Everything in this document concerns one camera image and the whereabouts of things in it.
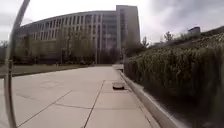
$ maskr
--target road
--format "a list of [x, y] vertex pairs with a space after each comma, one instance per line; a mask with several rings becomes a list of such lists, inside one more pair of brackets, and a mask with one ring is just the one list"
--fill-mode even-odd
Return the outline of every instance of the road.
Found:
[[[91, 67], [13, 78], [19, 128], [159, 128], [112, 67]], [[0, 128], [8, 128], [0, 80]]]

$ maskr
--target lawn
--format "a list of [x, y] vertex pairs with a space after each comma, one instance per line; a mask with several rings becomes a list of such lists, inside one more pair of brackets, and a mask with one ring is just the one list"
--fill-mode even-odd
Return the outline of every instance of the lawn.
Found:
[[[18, 75], [29, 75], [36, 73], [44, 73], [44, 72], [53, 72], [53, 71], [61, 71], [68, 69], [76, 69], [84, 66], [80, 65], [68, 65], [68, 66], [57, 66], [57, 65], [32, 65], [32, 66], [13, 66], [13, 76]], [[0, 78], [4, 77], [5, 68], [4, 66], [0, 67]]]

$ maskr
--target sidewalk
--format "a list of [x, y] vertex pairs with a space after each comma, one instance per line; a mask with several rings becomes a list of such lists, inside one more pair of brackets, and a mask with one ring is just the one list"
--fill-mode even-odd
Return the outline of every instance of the sidewalk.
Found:
[[[13, 78], [19, 128], [159, 128], [112, 67], [91, 67]], [[7, 128], [0, 85], [0, 128]]]

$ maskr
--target metal pole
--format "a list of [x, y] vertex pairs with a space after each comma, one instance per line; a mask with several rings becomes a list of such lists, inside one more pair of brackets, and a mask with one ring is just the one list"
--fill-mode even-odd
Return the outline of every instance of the metal pole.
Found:
[[12, 97], [12, 64], [13, 64], [13, 52], [12, 48], [15, 46], [15, 34], [16, 30], [20, 27], [22, 22], [24, 13], [26, 8], [29, 4], [30, 0], [24, 0], [20, 10], [17, 14], [16, 20], [14, 22], [10, 37], [9, 37], [9, 44], [6, 51], [6, 58], [5, 58], [5, 66], [6, 66], [6, 74], [4, 78], [4, 93], [5, 93], [5, 106], [6, 112], [9, 121], [10, 128], [16, 128], [16, 120], [15, 114], [13, 109], [13, 97]]

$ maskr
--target large concrete building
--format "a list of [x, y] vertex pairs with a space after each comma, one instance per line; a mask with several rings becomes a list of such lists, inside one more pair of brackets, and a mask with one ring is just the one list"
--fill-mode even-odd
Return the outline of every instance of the large concrete building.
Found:
[[[59, 31], [66, 36], [71, 32], [86, 30], [98, 50], [116, 47], [122, 49], [128, 35], [140, 42], [138, 9], [136, 6], [117, 5], [114, 11], [89, 11], [56, 16], [22, 26], [18, 30], [18, 43], [29, 34], [37, 42], [53, 42]], [[52, 51], [52, 44], [45, 44]]]

